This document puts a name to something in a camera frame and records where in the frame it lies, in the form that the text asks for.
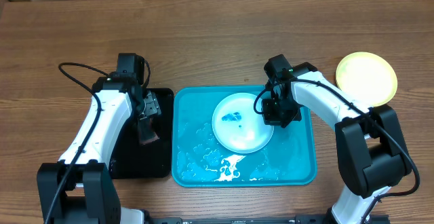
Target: tray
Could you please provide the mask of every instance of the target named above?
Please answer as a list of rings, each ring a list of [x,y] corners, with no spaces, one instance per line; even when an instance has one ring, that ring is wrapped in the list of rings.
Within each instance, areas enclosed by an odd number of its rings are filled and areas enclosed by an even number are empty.
[[[212,131],[217,104],[238,92],[259,94],[264,86],[185,88],[176,95],[172,143],[172,176],[183,187],[259,187],[306,185],[317,174],[311,113],[275,127],[261,150],[241,154],[223,147]]]

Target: water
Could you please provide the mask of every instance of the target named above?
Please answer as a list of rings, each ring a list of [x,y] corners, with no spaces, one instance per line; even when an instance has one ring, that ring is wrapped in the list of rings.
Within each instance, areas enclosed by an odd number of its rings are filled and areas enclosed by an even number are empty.
[[[260,91],[260,86],[255,87],[255,91],[250,91],[253,94]],[[275,127],[273,137],[263,149],[240,154],[229,151],[217,141],[211,122],[216,105],[234,92],[187,89],[191,91],[178,93],[181,98],[176,98],[174,117],[172,174],[181,185],[299,185],[315,177],[313,137],[311,128],[307,127],[310,126],[308,109],[302,109],[304,119],[301,122],[292,122],[285,129]]]

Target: wooden tabletop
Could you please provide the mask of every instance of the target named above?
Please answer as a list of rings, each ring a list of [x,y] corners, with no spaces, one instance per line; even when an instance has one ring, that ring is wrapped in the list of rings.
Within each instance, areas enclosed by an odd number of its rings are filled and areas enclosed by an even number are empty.
[[[398,77],[397,112],[422,184],[374,213],[393,223],[434,219],[434,0],[97,0],[6,3],[0,19],[0,222],[41,223],[36,173],[74,139],[90,95],[58,70],[114,71],[120,52],[144,56],[151,87],[264,84],[268,58],[310,62],[330,80],[357,51]],[[68,69],[88,85],[97,75]],[[318,175],[307,186],[184,188],[172,177],[115,181],[121,204],[154,217],[290,217],[325,213],[343,182],[333,131],[313,116]],[[409,189],[407,176],[392,191]]]

